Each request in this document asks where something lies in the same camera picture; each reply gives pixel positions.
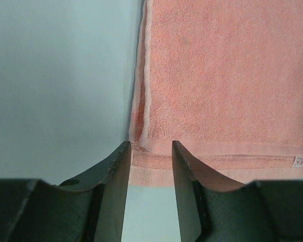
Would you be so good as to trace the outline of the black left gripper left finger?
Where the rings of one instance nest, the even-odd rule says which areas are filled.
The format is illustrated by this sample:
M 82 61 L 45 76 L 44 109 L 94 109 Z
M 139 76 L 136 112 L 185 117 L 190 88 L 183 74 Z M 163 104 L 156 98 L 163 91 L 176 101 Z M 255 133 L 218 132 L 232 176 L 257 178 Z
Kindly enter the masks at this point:
M 131 144 L 60 185 L 0 179 L 0 241 L 120 241 Z

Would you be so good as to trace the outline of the pink towel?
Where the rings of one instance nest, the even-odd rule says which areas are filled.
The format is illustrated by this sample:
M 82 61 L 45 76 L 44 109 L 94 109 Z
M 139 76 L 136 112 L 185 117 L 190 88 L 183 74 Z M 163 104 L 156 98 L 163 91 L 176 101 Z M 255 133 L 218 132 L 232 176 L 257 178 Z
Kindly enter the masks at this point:
M 172 186 L 172 142 L 242 183 L 303 178 L 303 1 L 145 1 L 129 183 Z

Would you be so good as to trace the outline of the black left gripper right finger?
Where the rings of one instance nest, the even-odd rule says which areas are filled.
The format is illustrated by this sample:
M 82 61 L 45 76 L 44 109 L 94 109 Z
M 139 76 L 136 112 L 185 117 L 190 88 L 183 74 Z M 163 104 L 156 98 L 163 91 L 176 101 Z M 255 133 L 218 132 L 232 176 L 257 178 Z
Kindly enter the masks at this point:
M 172 143 L 182 241 L 303 241 L 303 179 L 235 181 Z

